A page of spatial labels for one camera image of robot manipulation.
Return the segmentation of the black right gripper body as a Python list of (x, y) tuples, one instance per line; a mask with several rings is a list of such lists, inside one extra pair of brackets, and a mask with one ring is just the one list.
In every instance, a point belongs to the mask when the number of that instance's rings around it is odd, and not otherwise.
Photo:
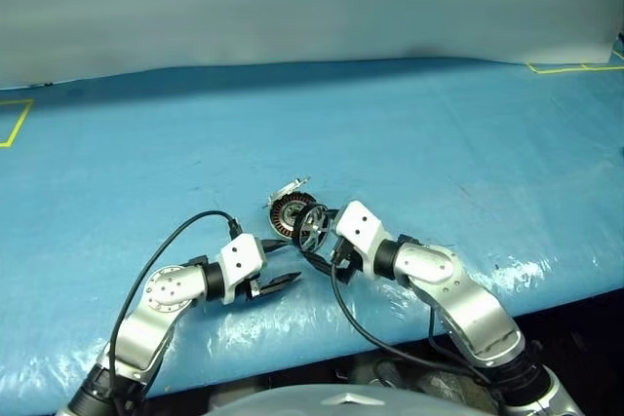
[(350, 242), (339, 238), (331, 251), (331, 265), (335, 268), (336, 279), (349, 284), (354, 275), (362, 271), (363, 260)]

